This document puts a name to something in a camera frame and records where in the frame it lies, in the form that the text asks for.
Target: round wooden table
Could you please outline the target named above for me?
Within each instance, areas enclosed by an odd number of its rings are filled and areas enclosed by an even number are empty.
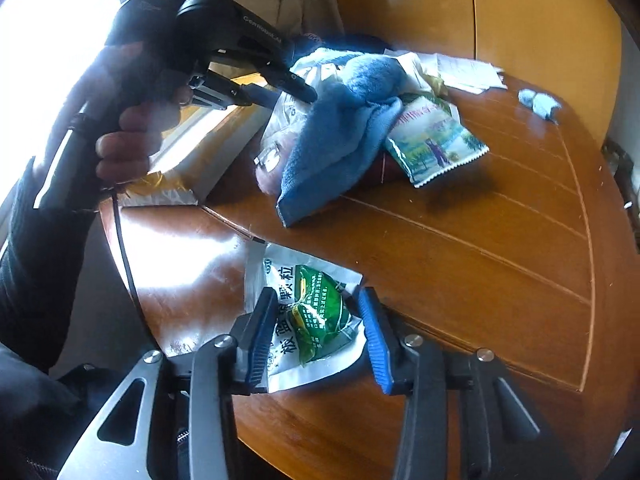
[[[169,355],[226,332],[242,312],[252,237],[357,270],[398,316],[447,347],[493,349],[585,478],[606,464],[638,380],[638,254],[622,198],[565,104],[559,126],[517,101],[526,85],[451,91],[490,147],[421,189],[354,189],[285,229],[255,183],[256,137],[206,207],[125,208],[127,256],[146,321]],[[103,223],[116,264],[110,205]],[[402,399],[368,363],[272,395],[234,399],[240,438],[294,480],[387,480]],[[450,410],[449,477],[458,478]]]

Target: person's arm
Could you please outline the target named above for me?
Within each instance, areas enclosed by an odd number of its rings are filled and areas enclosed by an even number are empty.
[[[18,184],[0,261],[0,342],[47,371],[66,339],[93,213],[34,209],[39,191],[28,164]]]
[[[8,245],[0,260],[0,343],[44,372],[56,363],[66,339],[95,214],[35,210],[33,203],[72,117],[96,89],[114,86],[118,73],[142,51],[141,43],[101,51],[70,92],[43,153],[29,163],[18,187]],[[120,116],[122,130],[102,136],[96,144],[102,159],[97,176],[111,185],[144,176],[148,156],[162,143],[161,132],[179,122],[178,104],[191,97],[191,89],[183,87],[171,103],[126,109]]]

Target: metal screw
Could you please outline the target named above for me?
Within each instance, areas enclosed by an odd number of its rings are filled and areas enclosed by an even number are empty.
[[[495,354],[492,350],[489,350],[488,348],[481,348],[476,352],[476,356],[478,357],[479,361],[482,361],[483,363],[488,363],[494,360]]]
[[[409,334],[404,338],[404,344],[409,348],[417,348],[424,342],[421,335]]]
[[[216,348],[227,348],[228,346],[231,346],[233,343],[234,343],[234,338],[229,334],[222,334],[222,335],[216,336],[216,338],[213,340],[213,346],[215,346]]]
[[[162,357],[162,352],[159,350],[150,350],[149,352],[147,352],[146,354],[144,354],[142,356],[142,360],[150,365],[152,363],[157,363],[160,358]]]

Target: bright window light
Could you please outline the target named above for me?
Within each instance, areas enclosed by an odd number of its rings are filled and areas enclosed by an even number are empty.
[[[5,0],[0,6],[0,203],[46,142],[119,7],[119,0]]]

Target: black cable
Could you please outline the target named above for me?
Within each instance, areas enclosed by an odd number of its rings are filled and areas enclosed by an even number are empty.
[[[138,317],[142,322],[142,326],[149,338],[152,341],[153,346],[156,349],[160,349],[158,346],[158,342],[156,338],[151,333],[151,329],[149,325],[146,323],[145,313],[142,310],[142,305],[140,304],[140,298],[138,297],[138,290],[136,289],[136,284],[133,281],[133,274],[131,273],[131,266],[129,265],[129,259],[127,258],[127,251],[124,248],[124,239],[122,237],[122,224],[120,222],[120,208],[118,207],[118,192],[115,189],[111,190],[111,203],[113,204],[113,222],[116,225],[116,236],[118,237],[118,245],[120,247],[120,256],[122,257],[122,265],[124,266],[124,273],[127,277],[127,284],[129,285],[129,294],[131,296],[131,300],[133,301],[133,305],[136,307],[136,311],[138,312]]]

